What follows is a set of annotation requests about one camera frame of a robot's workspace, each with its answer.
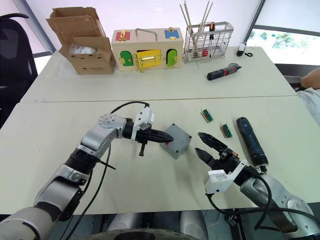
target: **small green circuit board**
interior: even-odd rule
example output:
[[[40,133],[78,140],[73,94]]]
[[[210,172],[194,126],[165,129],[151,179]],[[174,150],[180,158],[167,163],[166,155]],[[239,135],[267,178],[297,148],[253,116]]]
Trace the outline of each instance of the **small green circuit board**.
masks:
[[[214,120],[213,117],[211,116],[211,114],[208,112],[207,109],[203,110],[203,111],[201,112],[201,115],[202,115],[202,117],[204,118],[204,120],[205,120],[207,123],[210,123],[210,122],[212,122],[212,121]]]
[[[223,124],[220,129],[225,138],[232,138],[232,134],[227,124]]]

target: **gray box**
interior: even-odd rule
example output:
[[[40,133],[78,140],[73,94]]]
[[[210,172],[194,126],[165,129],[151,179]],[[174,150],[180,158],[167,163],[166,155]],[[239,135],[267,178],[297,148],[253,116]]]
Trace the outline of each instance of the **gray box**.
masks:
[[[172,142],[160,143],[160,146],[166,150],[174,159],[178,159],[180,155],[187,149],[191,142],[191,135],[182,130],[174,123],[164,131],[173,137]]]

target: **robotic arm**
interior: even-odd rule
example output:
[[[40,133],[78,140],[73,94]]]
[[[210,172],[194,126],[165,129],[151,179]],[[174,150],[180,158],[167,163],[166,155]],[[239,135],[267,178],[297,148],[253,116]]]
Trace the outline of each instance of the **robotic arm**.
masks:
[[[207,195],[224,192],[234,182],[251,201],[264,207],[268,202],[268,191],[265,184],[257,178],[259,176],[271,189],[272,208],[299,210],[313,215],[305,201],[288,192],[276,179],[266,174],[260,175],[246,160],[240,161],[237,153],[210,134],[199,132],[198,135],[206,145],[218,151],[220,156],[220,159],[214,159],[208,152],[195,149],[198,157],[212,169],[203,180]],[[312,237],[320,235],[317,223],[308,216],[286,211],[269,211],[268,215],[287,239],[315,239]]]
[[[44,240],[57,221],[70,219],[84,194],[81,186],[114,139],[126,138],[142,143],[140,156],[144,155],[148,141],[172,142],[169,134],[151,129],[154,118],[149,107],[136,116],[135,122],[111,113],[101,116],[39,191],[33,207],[21,209],[0,223],[0,239]]]

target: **white table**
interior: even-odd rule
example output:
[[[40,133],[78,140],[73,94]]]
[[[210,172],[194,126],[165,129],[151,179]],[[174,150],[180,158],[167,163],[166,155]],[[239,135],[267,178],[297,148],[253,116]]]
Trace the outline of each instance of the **white table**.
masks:
[[[112,142],[110,164],[102,188],[87,214],[179,211],[211,208],[203,185],[210,170],[198,159],[199,147],[218,157],[203,144],[198,132],[212,134],[240,158],[248,157],[236,130],[236,119],[247,117],[269,160],[268,174],[306,202],[319,202],[315,188],[319,174],[320,128],[297,96],[247,97],[150,101],[155,112],[153,128],[165,130],[175,123],[192,135],[187,151],[171,158],[158,143],[149,142],[144,157],[140,145],[128,139]],[[100,115],[122,102],[19,103],[0,131],[0,214],[31,206],[39,189],[65,162]],[[143,106],[132,104],[119,116],[135,117]],[[200,110],[207,108],[214,121],[206,123]],[[227,123],[233,138],[224,138],[219,126]],[[93,196],[103,166],[97,164],[91,185],[75,214]],[[221,208],[253,207],[235,184],[213,197]]]
[[[190,62],[167,70],[118,71],[112,75],[79,75],[56,52],[21,102],[87,102],[207,99],[295,96],[276,66],[261,47],[247,47],[253,57],[236,56],[229,47],[224,59]],[[230,63],[242,66],[235,74],[208,81],[209,72]]]

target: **green door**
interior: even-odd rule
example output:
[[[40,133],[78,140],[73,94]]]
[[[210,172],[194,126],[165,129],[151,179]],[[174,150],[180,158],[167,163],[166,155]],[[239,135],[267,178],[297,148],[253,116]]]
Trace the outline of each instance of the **green door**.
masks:
[[[129,51],[120,52],[120,58],[123,63],[123,66],[133,66],[134,62],[132,61],[132,55]]]
[[[166,63],[168,64],[168,67],[172,67],[177,63],[177,50],[169,49],[166,52]]]

